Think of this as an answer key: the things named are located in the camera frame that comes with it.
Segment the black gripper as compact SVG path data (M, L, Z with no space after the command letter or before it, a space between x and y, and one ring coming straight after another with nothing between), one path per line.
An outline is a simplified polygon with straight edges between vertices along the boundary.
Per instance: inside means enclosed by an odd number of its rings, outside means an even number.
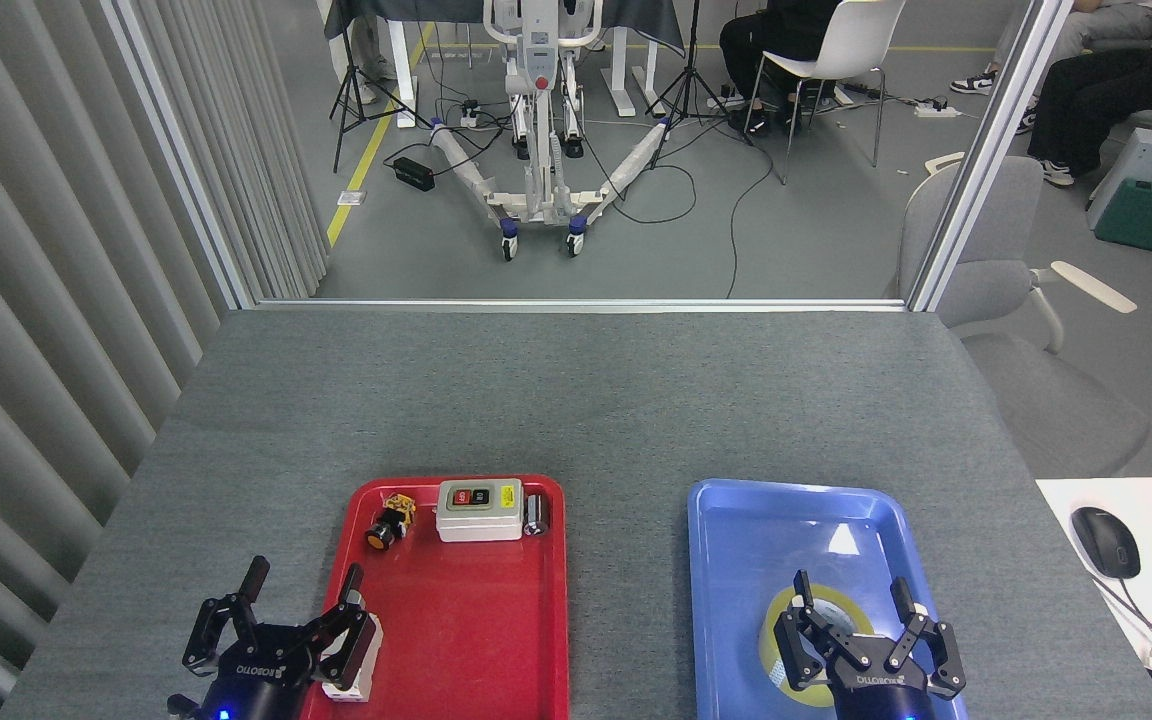
M794 589L799 605L790 602L773 628L786 682L791 691L827 683L838 719L933 719L929 694L952 700L967 687L954 628L920 609L904 577L890 583L902 624L896 641L849 637L835 646L836 626L814 607L805 569ZM911 657L918 641L931 650L932 670Z
M204 702L173 694L166 717L296 719L311 680L338 691L355 684L378 630L362 600L361 564L349 564L338 602L305 626L256 626L252 606L268 573L268 559L256 555L237 592L200 602L182 665L195 675L207 675L214 667L215 679ZM228 623L238 641L218 655Z

